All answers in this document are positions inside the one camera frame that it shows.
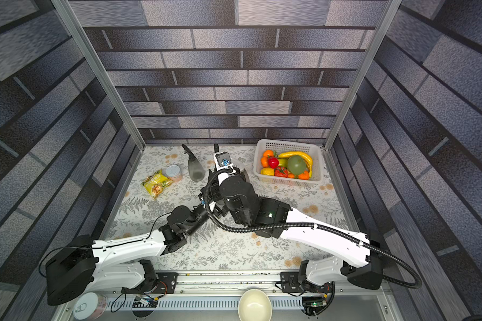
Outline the grey spray bottle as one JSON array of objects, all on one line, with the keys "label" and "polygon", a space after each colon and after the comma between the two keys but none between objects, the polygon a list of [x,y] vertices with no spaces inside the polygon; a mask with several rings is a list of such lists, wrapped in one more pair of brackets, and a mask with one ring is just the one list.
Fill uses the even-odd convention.
[{"label": "grey spray bottle", "polygon": [[244,181],[248,183],[250,182],[250,178],[246,169],[237,169],[237,171]]},{"label": "grey spray bottle", "polygon": [[194,182],[202,181],[205,177],[205,170],[199,160],[189,159],[187,164],[190,179]]}]

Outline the grey spray bottle front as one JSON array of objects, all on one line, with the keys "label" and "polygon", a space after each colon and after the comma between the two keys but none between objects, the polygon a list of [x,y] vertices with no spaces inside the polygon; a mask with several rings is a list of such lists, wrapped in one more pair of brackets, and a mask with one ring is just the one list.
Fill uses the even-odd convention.
[{"label": "grey spray bottle front", "polygon": [[237,171],[244,181],[248,183],[250,182],[250,178],[246,169],[237,169]]}]

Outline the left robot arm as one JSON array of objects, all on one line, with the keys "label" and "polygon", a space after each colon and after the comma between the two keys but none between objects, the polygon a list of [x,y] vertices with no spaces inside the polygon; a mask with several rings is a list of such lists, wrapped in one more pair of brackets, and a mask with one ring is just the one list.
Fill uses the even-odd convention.
[{"label": "left robot arm", "polygon": [[46,260],[47,303],[58,306],[85,292],[120,288],[125,294],[144,294],[157,285],[152,257],[167,255],[186,245],[187,237],[208,220],[206,208],[181,205],[157,230],[109,241],[89,235],[53,250]]}]

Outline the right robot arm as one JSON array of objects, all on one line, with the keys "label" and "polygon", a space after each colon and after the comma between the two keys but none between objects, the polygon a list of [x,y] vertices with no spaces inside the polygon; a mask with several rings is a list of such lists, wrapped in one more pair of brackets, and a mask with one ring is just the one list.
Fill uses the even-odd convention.
[{"label": "right robot arm", "polygon": [[208,217],[224,231],[290,239],[331,254],[328,259],[301,262],[296,281],[303,290],[332,289],[338,281],[367,290],[380,288],[384,279],[380,249],[366,234],[330,226],[286,203],[259,197],[235,173],[210,173],[202,193]]}]

